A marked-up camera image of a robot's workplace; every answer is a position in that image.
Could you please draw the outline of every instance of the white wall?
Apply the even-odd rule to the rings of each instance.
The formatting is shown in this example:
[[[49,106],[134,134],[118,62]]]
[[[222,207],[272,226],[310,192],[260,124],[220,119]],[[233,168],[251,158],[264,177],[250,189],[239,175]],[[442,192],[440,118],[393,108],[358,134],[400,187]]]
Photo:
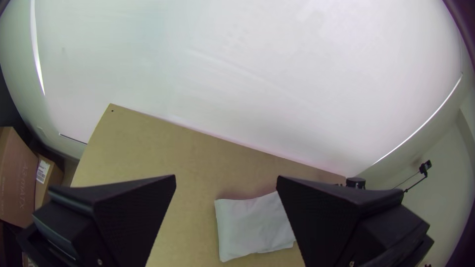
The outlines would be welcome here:
[[[429,236],[435,243],[422,262],[445,266],[465,227],[474,200],[474,173],[464,140],[456,124],[413,166],[372,189],[391,189],[414,174],[421,161],[430,159],[433,167],[426,180],[405,194],[403,205],[430,224]],[[399,186],[405,189],[422,176]]]
[[[469,94],[460,106],[460,111],[465,117],[470,132],[475,139],[475,89],[470,90]]]

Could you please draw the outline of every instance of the white cloth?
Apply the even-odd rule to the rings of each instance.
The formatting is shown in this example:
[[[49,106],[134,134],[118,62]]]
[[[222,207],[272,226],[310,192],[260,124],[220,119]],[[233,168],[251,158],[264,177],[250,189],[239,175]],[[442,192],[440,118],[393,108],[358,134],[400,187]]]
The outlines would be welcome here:
[[[295,241],[277,192],[248,200],[214,201],[222,262],[291,248]]]

